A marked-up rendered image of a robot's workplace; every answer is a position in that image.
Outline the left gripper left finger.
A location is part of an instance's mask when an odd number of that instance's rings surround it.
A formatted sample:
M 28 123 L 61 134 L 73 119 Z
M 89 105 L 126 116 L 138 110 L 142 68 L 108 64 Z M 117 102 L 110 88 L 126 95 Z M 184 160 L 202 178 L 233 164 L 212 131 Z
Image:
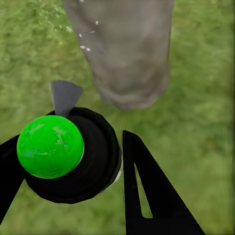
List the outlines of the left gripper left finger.
M 0 145 L 0 224 L 24 180 L 17 155 L 18 139 L 19 135 Z

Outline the pesticide atomizer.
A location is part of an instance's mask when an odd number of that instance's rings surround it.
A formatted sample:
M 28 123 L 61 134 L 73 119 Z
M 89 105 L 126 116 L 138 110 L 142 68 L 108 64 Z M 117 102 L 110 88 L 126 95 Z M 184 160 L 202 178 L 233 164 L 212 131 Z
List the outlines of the pesticide atomizer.
M 74 107 L 82 87 L 63 80 L 49 85 L 54 111 L 22 130 L 17 155 L 24 179 L 39 197 L 75 204 L 119 179 L 123 152 L 114 128 L 101 114 Z

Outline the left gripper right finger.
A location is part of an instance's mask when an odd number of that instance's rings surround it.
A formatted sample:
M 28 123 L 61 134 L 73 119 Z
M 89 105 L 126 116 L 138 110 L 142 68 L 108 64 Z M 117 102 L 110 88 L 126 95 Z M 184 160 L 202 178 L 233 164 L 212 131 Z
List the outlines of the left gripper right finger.
M 205 235 L 141 138 L 123 130 L 126 235 Z M 153 218 L 141 213 L 134 164 Z

